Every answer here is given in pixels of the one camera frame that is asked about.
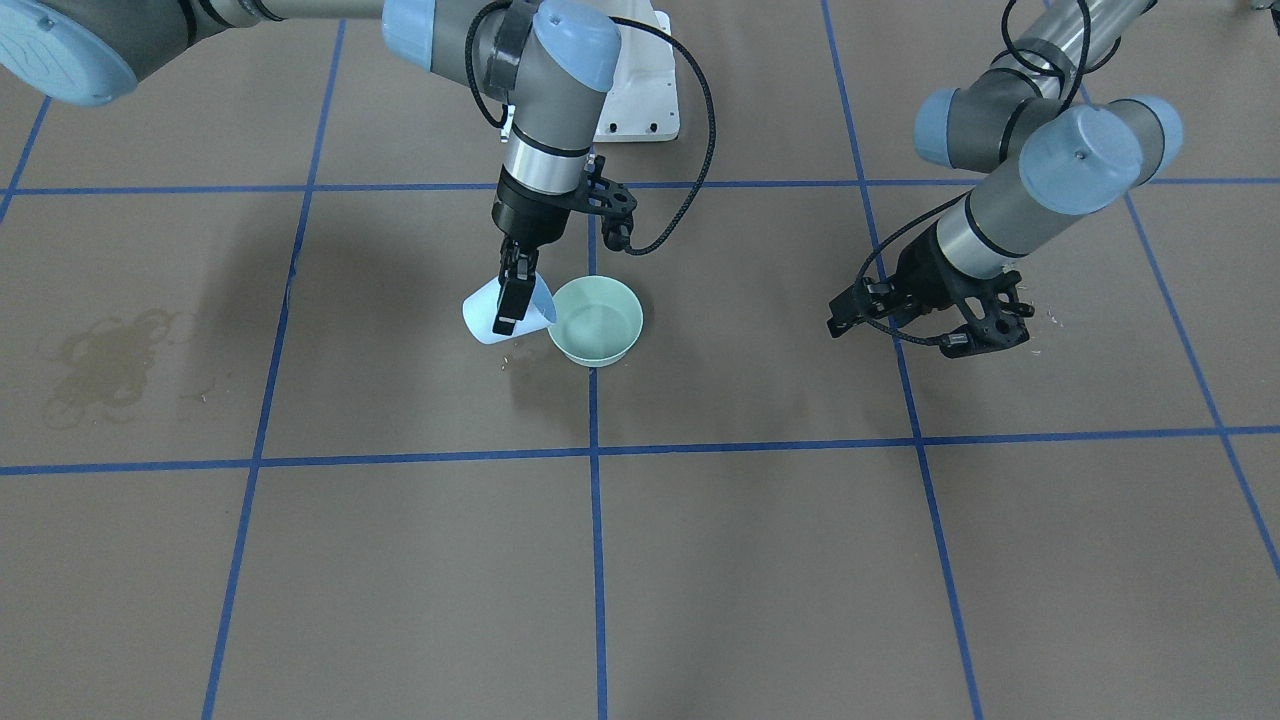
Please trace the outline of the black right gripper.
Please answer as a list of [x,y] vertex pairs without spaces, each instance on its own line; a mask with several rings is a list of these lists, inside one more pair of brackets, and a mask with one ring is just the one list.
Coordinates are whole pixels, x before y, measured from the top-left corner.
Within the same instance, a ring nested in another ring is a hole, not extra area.
[[495,187],[492,219],[508,238],[500,249],[499,293],[492,331],[511,337],[524,320],[536,287],[538,249],[557,242],[570,219],[573,192],[544,193],[502,176]]

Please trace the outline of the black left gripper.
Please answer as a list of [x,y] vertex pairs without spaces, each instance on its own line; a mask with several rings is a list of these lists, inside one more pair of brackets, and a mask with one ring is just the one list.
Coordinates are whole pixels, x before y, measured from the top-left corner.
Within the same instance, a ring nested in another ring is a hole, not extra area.
[[893,319],[916,319],[964,302],[959,273],[941,251],[937,224],[931,224],[899,255],[893,283],[855,281],[828,302],[826,322],[832,338],[855,325]]

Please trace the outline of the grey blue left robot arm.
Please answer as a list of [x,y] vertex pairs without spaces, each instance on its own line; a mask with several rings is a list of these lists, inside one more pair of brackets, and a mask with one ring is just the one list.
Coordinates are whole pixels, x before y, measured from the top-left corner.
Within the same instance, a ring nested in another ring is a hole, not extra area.
[[1117,50],[1149,1],[1055,1],[965,88],[920,106],[913,131],[925,161],[980,173],[964,195],[908,223],[918,231],[893,273],[869,277],[882,246],[829,302],[828,332],[858,325],[946,357],[1015,347],[1034,309],[1016,263],[1130,190],[1166,172],[1184,145],[1178,110],[1140,95],[1079,99],[1082,81]]

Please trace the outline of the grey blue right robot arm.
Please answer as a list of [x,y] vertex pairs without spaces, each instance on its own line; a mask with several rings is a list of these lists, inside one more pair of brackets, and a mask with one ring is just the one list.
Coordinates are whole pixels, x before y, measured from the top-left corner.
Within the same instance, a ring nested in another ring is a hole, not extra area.
[[493,343],[556,320],[541,247],[571,214],[627,217],[628,193],[589,158],[622,50],[618,26],[576,1],[5,1],[3,65],[60,102],[96,108],[228,29],[293,19],[375,19],[390,54],[465,86],[509,145],[492,215],[500,270],[463,316]]

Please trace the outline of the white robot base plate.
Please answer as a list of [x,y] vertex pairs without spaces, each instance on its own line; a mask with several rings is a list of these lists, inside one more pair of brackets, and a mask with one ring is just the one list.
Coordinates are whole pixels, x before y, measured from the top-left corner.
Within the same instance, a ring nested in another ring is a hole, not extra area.
[[668,142],[678,137],[676,51],[663,38],[622,27],[614,83],[596,123],[595,143]]

